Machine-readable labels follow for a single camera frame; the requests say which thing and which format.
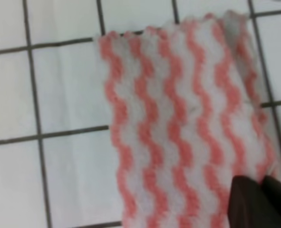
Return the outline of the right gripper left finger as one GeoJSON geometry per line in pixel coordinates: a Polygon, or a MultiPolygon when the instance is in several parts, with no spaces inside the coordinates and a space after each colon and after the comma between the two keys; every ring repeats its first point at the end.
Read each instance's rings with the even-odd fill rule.
{"type": "Polygon", "coordinates": [[[278,227],[278,214],[259,184],[244,176],[232,180],[228,220],[231,228],[278,227]]]}

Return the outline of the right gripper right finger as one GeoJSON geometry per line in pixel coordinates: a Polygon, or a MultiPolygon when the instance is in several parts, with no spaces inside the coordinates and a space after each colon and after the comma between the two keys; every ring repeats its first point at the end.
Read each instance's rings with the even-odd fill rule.
{"type": "Polygon", "coordinates": [[[272,176],[265,176],[261,188],[276,212],[281,216],[281,182],[272,176]]]}

